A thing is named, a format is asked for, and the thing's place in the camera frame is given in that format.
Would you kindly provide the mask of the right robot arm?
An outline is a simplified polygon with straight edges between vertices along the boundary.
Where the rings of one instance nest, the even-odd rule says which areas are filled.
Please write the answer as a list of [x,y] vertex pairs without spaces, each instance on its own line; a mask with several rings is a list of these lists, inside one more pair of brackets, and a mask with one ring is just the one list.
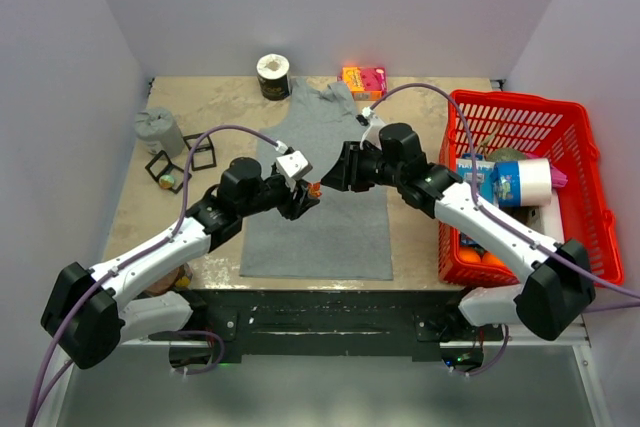
[[452,337],[469,339],[488,324],[521,324],[554,341],[594,301],[594,277],[582,243],[545,236],[480,198],[458,174],[428,161],[408,124],[386,125],[378,138],[378,144],[344,142],[322,185],[341,192],[393,187],[410,207],[494,254],[518,280],[464,294],[445,316]]

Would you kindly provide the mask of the grey sleeveless shirt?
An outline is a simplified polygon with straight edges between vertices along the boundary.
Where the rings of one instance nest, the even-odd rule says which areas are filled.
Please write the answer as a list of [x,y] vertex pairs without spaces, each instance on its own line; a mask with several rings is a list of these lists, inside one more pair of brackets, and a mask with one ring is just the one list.
[[[346,141],[364,132],[347,86],[323,90],[292,82],[288,114],[265,135],[299,150],[312,165],[306,180],[317,182],[335,165]],[[240,273],[244,277],[383,280],[393,277],[387,194],[322,188],[320,202],[289,221],[276,210],[250,217]]]

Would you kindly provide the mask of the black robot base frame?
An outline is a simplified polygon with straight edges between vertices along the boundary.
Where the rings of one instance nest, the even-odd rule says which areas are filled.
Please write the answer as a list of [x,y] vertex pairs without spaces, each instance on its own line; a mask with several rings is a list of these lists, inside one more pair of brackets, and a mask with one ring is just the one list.
[[195,313],[169,344],[172,367],[238,363],[261,356],[394,356],[477,366],[501,328],[471,326],[455,309],[461,293],[403,290],[188,291]]

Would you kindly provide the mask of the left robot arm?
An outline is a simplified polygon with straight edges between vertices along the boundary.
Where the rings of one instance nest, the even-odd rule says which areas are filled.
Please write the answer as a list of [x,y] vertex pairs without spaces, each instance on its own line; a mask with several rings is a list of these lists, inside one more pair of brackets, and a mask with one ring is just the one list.
[[174,329],[185,339],[200,337],[207,315],[182,295],[158,301],[138,296],[170,271],[213,252],[235,235],[245,218],[275,209],[296,220],[318,205],[312,169],[299,151],[275,160],[269,177],[252,158],[234,159],[218,184],[186,209],[169,228],[136,248],[91,268],[74,262],[59,273],[41,318],[70,360],[89,369],[123,341]]

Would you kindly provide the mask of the orange maple leaf brooch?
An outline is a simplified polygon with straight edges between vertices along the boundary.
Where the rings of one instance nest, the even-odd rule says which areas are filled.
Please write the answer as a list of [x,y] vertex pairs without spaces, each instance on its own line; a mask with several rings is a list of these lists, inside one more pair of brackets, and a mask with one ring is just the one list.
[[321,183],[320,182],[310,183],[308,186],[308,195],[312,198],[320,198],[322,195]]

